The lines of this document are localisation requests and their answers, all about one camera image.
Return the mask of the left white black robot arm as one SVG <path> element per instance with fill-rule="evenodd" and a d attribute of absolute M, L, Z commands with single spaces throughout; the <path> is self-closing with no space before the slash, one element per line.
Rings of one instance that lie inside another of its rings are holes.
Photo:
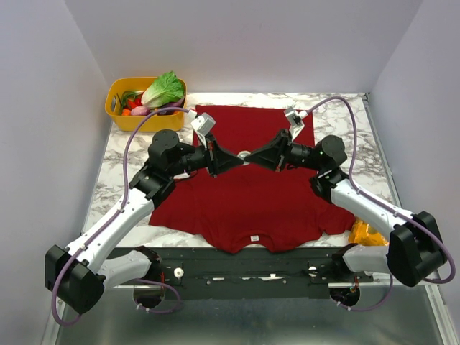
<path fill-rule="evenodd" d="M 121 199 L 89 231 L 65 248 L 45 254 L 45 287 L 52 301 L 62 300 L 78 315 L 88 312 L 106 289 L 129 280 L 153 283 L 159 276 L 155 257 L 146 249 L 109 259 L 114 247 L 175 189 L 175 176 L 205 169 L 216 177 L 243 164 L 243 159 L 219 146 L 211 133 L 200 146 L 182 143 L 173 130 L 157 132 L 148 158 L 131 180 L 124 181 Z"/>

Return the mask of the round gold brooch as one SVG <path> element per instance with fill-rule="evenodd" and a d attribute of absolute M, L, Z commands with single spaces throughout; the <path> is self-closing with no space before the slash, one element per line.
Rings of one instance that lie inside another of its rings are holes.
<path fill-rule="evenodd" d="M 241 151 L 241 152 L 238 153 L 237 156 L 238 156 L 238 158 L 240 158 L 240 159 L 243 161 L 243 164 L 242 164 L 243 166 L 246 166 L 246 165 L 249 164 L 249 162 L 246 161 L 246 157 L 247 157 L 248 155 L 250 155 L 250 154 L 251 154 L 251 152 L 250 152 L 250 151 L 247 151 L 247 150 L 243 150 L 243 151 Z"/>

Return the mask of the red t-shirt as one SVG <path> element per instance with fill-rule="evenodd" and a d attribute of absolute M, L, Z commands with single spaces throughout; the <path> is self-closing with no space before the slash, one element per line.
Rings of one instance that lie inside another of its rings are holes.
<path fill-rule="evenodd" d="M 212 133 L 221 147 L 238 154 L 257 150 L 289 123 L 283 110 L 238 106 L 196 106 L 211 115 Z M 258 165 L 239 166 L 212 178 L 206 170 L 185 182 L 155 210 L 150 226 L 201 235 L 210 245 L 236 253 L 250 244 L 283 252 L 350 230 L 355 216 L 319 198 L 307 169 L 273 172 Z"/>

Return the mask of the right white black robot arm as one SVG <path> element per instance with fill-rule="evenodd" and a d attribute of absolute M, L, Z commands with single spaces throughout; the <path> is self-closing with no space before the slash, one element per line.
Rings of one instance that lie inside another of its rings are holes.
<path fill-rule="evenodd" d="M 346 153 L 343 140 L 335 135 L 328 135 L 309 147 L 295 143 L 290 132 L 283 129 L 269 144 L 244 160 L 273 171 L 287 166 L 316 171 L 310 185 L 319 198 L 354 214 L 386 238 L 387 246 L 352 244 L 341 249 L 330 266 L 332 276 L 338 281 L 345 282 L 361 271 L 381 272 L 414 287 L 448 260 L 432 215 L 403 210 L 351 181 L 340 168 Z"/>

